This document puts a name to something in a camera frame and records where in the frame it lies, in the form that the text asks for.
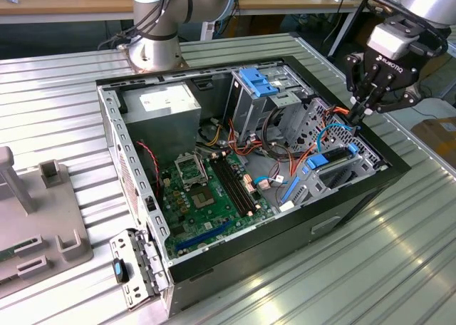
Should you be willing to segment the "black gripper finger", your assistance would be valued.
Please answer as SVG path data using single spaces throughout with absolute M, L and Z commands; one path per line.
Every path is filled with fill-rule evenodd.
M 417 80 L 417 71 L 367 73 L 359 86 L 359 119 L 373 113 L 389 113 L 417 105 Z M 395 91 L 402 91 L 403 94 L 393 101 L 384 100 L 385 95 Z
M 365 115 L 365 111 L 369 109 L 366 103 L 373 90 L 374 78 L 380 72 L 380 65 L 377 63 L 371 64 L 362 72 L 363 62 L 362 53 L 352 53 L 345 58 L 346 87 L 352 92 L 353 105 L 349 115 Z

